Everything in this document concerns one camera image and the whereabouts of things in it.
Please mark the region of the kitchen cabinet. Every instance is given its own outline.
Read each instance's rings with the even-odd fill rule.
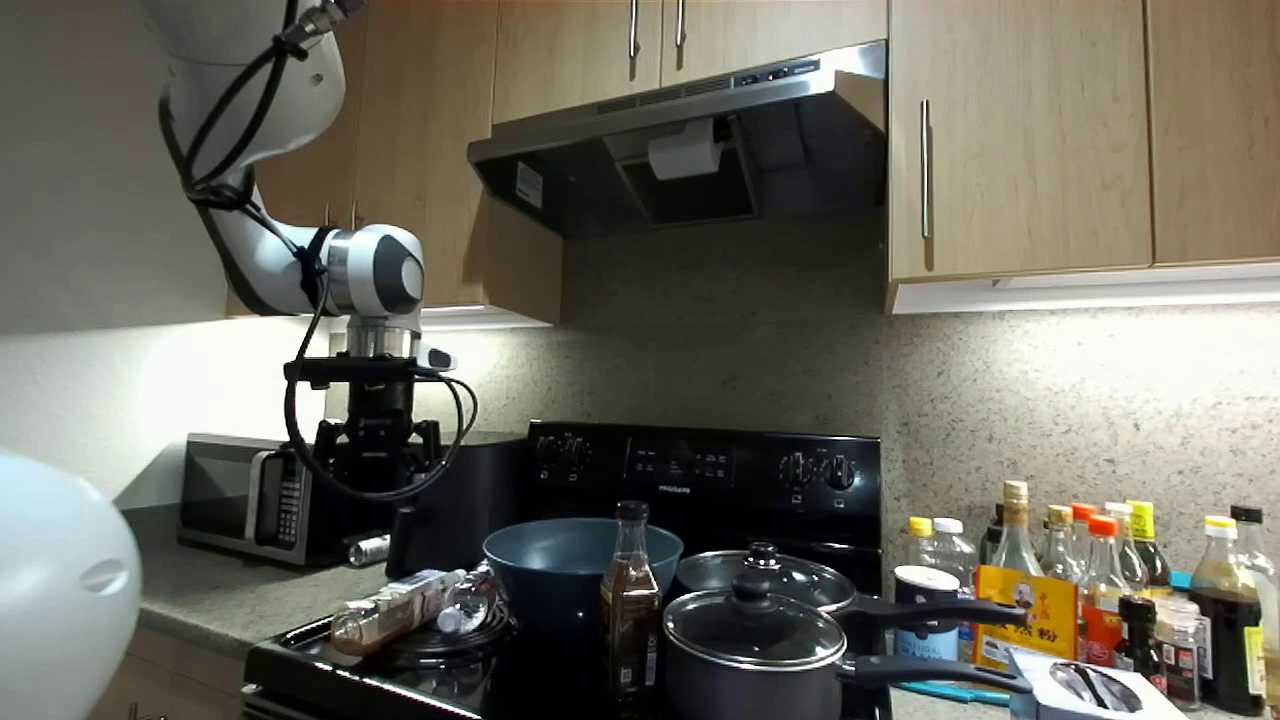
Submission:
[[[559,239],[482,195],[467,145],[490,127],[490,0],[381,0],[338,33],[330,131],[259,169],[272,216],[401,224],[422,245],[427,314],[559,321]]]
[[[93,720],[229,720],[238,716],[245,649],[195,645],[141,619]]]
[[[1154,265],[1280,260],[1280,3],[1149,3]]]
[[[883,38],[883,0],[498,0],[495,119]]]
[[[891,0],[889,278],[1150,265],[1145,0]]]

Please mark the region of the robotic arm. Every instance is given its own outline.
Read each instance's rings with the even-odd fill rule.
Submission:
[[[349,500],[401,506],[441,473],[437,423],[413,423],[419,239],[393,224],[296,228],[269,216],[252,169],[317,141],[338,113],[344,67],[330,28],[355,0],[141,0],[163,53],[161,127],[229,284],[262,316],[349,316],[349,352],[284,367],[284,419],[296,456]],[[317,453],[296,427],[296,385],[349,385],[349,423],[321,423]]]

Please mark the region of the microwave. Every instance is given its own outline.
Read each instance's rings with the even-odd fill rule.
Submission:
[[[393,531],[393,506],[317,483],[284,441],[188,435],[178,541],[292,566],[338,566],[355,541]]]

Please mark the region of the countertop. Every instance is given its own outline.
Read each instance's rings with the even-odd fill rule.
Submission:
[[[335,612],[352,597],[371,597],[385,584],[385,569],[325,569],[296,574],[279,566],[238,559],[174,541],[170,513],[129,513],[143,559],[143,612],[141,619],[170,636],[245,651],[247,645]],[[1003,708],[953,704],[917,692],[891,692],[901,720],[949,716],[949,720],[999,720]],[[1193,714],[1193,720],[1227,720],[1227,714]]]

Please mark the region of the stove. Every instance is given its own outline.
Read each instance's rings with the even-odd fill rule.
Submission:
[[[878,597],[878,444],[873,435],[532,423],[524,453],[517,520],[612,517],[617,500],[646,500],[646,520],[673,530],[683,552],[766,541]],[[413,566],[453,569],[431,547],[416,547]],[[245,672],[245,716],[617,716],[602,695],[602,649],[585,641],[507,630],[478,649],[441,651],[427,636],[406,636],[360,667],[325,662],[325,645],[326,619],[254,645]],[[850,636],[850,651],[873,658],[883,645],[863,634]],[[854,695],[848,708],[889,716],[889,692]],[[631,716],[667,720],[673,714],[655,695]]]

